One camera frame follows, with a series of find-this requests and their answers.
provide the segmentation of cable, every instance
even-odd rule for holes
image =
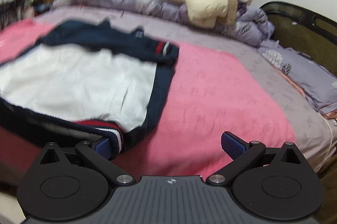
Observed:
[[[326,122],[326,124],[328,125],[328,127],[329,127],[329,130],[330,130],[330,133],[331,133],[331,140],[330,140],[330,146],[329,146],[329,149],[327,150],[327,152],[326,152],[326,154],[325,154],[325,156],[324,156],[324,158],[323,158],[323,161],[322,161],[322,163],[321,163],[321,165],[320,165],[320,167],[318,168],[318,171],[323,167],[323,165],[324,165],[324,163],[325,163],[325,160],[326,160],[326,158],[327,158],[327,156],[329,155],[329,153],[330,153],[330,150],[331,150],[331,146],[332,146],[332,142],[333,142],[333,133],[332,133],[332,129],[331,129],[331,127],[330,127],[330,124],[329,124],[329,122],[321,115],[321,113],[318,113],[323,119],[324,119],[324,121]]]

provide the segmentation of folded comforter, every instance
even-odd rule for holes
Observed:
[[[129,11],[192,26],[186,4],[178,5],[165,0],[55,0],[52,8],[73,5]],[[211,31],[257,47],[263,40],[269,39],[274,30],[262,9],[247,6],[242,12],[240,6],[233,25],[216,22]]]
[[[178,53],[140,28],[68,21],[0,65],[0,106],[56,133],[104,136],[115,158],[157,126]]]

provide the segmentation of bed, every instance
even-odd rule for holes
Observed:
[[[131,32],[138,26],[142,26],[145,35],[158,40],[183,42],[180,43],[181,48],[193,50],[193,54],[199,54],[200,50],[207,50],[206,48],[210,49],[210,57],[215,56],[216,52],[229,53],[231,56],[235,56],[247,74],[252,76],[250,79],[250,76],[247,75],[247,83],[251,84],[253,81],[258,83],[281,109],[281,112],[276,112],[277,116],[271,119],[273,122],[262,125],[263,130],[260,133],[250,134],[250,129],[254,127],[254,124],[251,118],[245,116],[245,113],[242,113],[239,118],[236,117],[235,122],[221,123],[222,121],[220,121],[221,126],[214,127],[219,120],[223,120],[225,117],[232,118],[232,116],[230,113],[227,115],[224,113],[218,117],[217,113],[212,112],[214,104],[207,100],[185,101],[186,107],[181,115],[175,114],[173,109],[179,108],[179,100],[183,100],[177,94],[179,92],[184,94],[185,91],[182,88],[171,90],[175,96],[174,98],[169,96],[158,128],[141,143],[120,154],[113,161],[137,178],[145,173],[147,175],[202,175],[203,177],[210,175],[221,165],[230,162],[229,157],[221,151],[220,147],[221,133],[226,130],[232,131],[246,141],[253,140],[253,138],[258,139],[267,146],[280,146],[285,141],[294,141],[315,171],[318,171],[336,151],[336,122],[324,119],[312,109],[307,101],[256,52],[256,49],[247,44],[158,18],[94,7],[59,7],[39,16],[35,22],[43,23],[45,29],[41,33],[46,33],[53,26],[69,19],[83,20],[93,24],[108,19],[114,28],[125,32]],[[24,48],[27,45],[18,44],[17,46]],[[6,55],[6,48],[8,47],[0,48],[3,55]],[[184,60],[180,62],[175,77],[183,83],[184,76],[187,73],[193,73],[193,71],[186,69],[189,64],[184,63]],[[185,67],[183,74],[178,73],[181,70],[179,65]],[[196,92],[198,95],[198,88],[195,88],[194,84],[183,88],[187,88],[188,93]],[[210,119],[207,113],[217,116],[217,119]],[[283,124],[279,120],[286,120],[290,126],[284,125],[284,127],[278,128],[280,124]],[[178,129],[172,124],[179,123],[182,125],[177,127],[179,131],[176,131]],[[39,130],[33,132],[34,127],[29,127],[26,134],[23,133],[19,136],[11,132],[10,127],[13,126],[13,122],[11,125],[8,123],[3,126],[5,128],[0,129],[0,162],[3,165],[1,169],[6,169],[6,171],[1,179],[7,183],[20,181],[46,142],[57,141],[62,145],[63,143],[75,144],[80,140],[72,138],[72,142],[70,142],[69,138],[66,138],[65,141],[62,135],[44,135],[43,131]],[[25,131],[24,124],[16,124],[16,126],[21,126],[20,130]]]

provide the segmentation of pink blanket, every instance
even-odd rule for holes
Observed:
[[[15,57],[53,28],[23,21],[0,34],[0,62]],[[231,131],[245,141],[270,147],[295,142],[281,108],[233,55],[180,43],[177,72],[157,129],[114,163],[140,175],[202,175],[206,178],[230,162],[220,138]],[[26,169],[39,148],[0,128],[0,160]],[[28,151],[19,154],[29,147]]]
[[[8,61],[33,45],[37,38],[49,33],[54,25],[23,20],[15,23],[0,34],[0,63]]]

